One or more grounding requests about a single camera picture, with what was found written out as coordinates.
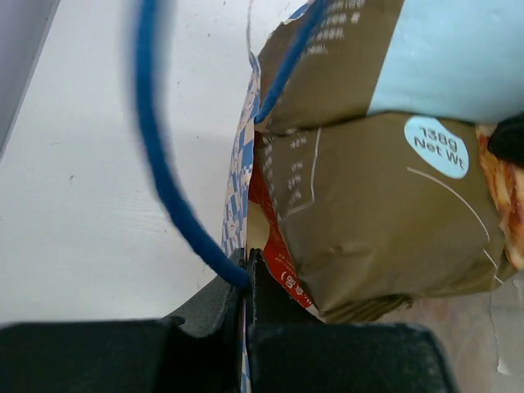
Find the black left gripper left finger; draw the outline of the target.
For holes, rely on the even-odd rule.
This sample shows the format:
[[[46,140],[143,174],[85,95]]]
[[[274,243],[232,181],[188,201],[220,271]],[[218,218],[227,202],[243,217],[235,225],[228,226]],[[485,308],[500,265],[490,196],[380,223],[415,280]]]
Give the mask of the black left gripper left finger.
[[[242,291],[214,278],[163,318],[1,328],[3,392],[238,392]]]

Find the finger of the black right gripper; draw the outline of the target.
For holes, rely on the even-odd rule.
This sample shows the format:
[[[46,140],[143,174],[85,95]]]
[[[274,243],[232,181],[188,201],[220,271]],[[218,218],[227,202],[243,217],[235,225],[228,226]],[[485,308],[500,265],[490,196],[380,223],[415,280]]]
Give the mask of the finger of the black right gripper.
[[[500,122],[491,134],[488,151],[507,162],[524,162],[524,115]]]

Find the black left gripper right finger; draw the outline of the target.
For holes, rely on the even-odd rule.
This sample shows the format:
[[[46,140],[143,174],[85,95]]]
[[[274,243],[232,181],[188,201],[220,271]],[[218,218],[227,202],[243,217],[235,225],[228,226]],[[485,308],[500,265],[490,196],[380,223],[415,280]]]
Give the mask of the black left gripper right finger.
[[[254,392],[456,392],[432,331],[413,323],[320,322],[271,276],[262,251],[247,262],[246,349]]]

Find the blue cassava chips bag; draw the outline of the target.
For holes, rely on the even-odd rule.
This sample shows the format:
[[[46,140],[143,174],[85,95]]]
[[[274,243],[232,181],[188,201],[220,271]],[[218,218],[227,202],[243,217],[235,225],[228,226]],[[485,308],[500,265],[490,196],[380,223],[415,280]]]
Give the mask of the blue cassava chips bag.
[[[313,9],[256,156],[320,317],[498,288],[523,267],[523,172],[487,149],[523,109],[522,2]]]

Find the white paper bag blue handles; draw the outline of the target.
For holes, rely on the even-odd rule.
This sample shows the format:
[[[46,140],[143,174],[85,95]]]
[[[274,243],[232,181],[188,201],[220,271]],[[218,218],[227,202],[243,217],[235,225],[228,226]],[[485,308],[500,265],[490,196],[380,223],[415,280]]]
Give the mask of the white paper bag blue handles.
[[[222,238],[215,242],[183,197],[166,157],[168,143],[160,120],[161,72],[168,1],[141,1],[133,44],[133,91],[139,134],[157,195],[174,226],[191,248],[230,286],[242,291],[239,338],[240,390],[251,390],[246,349],[246,294],[251,290],[246,244],[248,195],[260,126],[300,59],[308,34],[321,19],[306,2],[269,35],[259,53],[251,53],[251,79],[234,138],[228,173]],[[456,392],[520,392],[523,389],[523,267],[492,291],[411,300],[380,318],[342,323],[413,323],[428,328],[442,345],[458,385]]]

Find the red chips bag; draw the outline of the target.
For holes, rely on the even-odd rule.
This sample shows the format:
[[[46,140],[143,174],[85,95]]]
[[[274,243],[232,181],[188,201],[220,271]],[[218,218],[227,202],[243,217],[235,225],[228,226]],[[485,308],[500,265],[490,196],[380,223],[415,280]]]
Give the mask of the red chips bag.
[[[261,170],[254,166],[248,195],[247,240],[249,248],[262,250],[273,280],[302,308],[320,319],[318,310],[303,290],[287,245],[279,231]]]

